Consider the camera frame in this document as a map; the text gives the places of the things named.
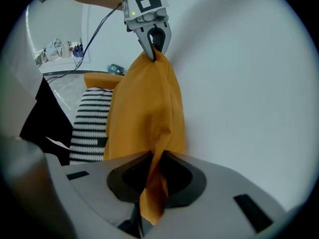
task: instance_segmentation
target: floor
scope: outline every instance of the floor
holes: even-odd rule
[[[73,124],[82,94],[86,89],[83,74],[65,75],[50,83],[50,87],[62,110]]]

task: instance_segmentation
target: yellow fabric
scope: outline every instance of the yellow fabric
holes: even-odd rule
[[[104,160],[152,151],[147,186],[140,196],[142,216],[153,225],[163,214],[166,180],[157,166],[164,150],[185,153],[185,125],[179,85],[170,62],[143,52],[116,86],[108,113]]]
[[[112,90],[122,80],[123,76],[106,73],[86,73],[84,82],[86,88],[100,88]]]

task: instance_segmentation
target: black and white striped fabric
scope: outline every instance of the black and white striped fabric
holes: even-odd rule
[[[70,165],[103,160],[106,121],[113,90],[87,89],[75,117],[70,146]]]

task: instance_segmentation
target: white wall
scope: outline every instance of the white wall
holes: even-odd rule
[[[82,36],[83,4],[74,0],[34,0],[29,5],[28,24],[36,50],[50,41],[79,41]]]
[[[187,154],[230,167],[288,210],[318,174],[318,55],[284,0],[168,0],[166,56],[180,84]],[[89,6],[88,36],[109,9]],[[128,68],[140,54],[121,12],[103,25],[85,70]]]

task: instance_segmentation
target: black fabric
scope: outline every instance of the black fabric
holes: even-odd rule
[[[78,110],[78,112],[89,112],[89,110]],[[78,115],[77,118],[92,118],[92,119],[107,119],[107,116],[90,116],[90,115]]]
[[[70,147],[72,124],[44,78],[35,99],[37,102],[24,123],[20,137],[35,143],[43,152],[56,155],[61,165],[68,165],[70,151],[47,137]]]
[[[90,104],[90,105],[81,104],[81,105],[79,105],[79,107],[82,107],[82,106],[110,107],[111,105],[101,105],[101,104]]]
[[[104,110],[89,110],[89,109],[79,109],[78,112],[85,112],[85,113],[103,113]]]

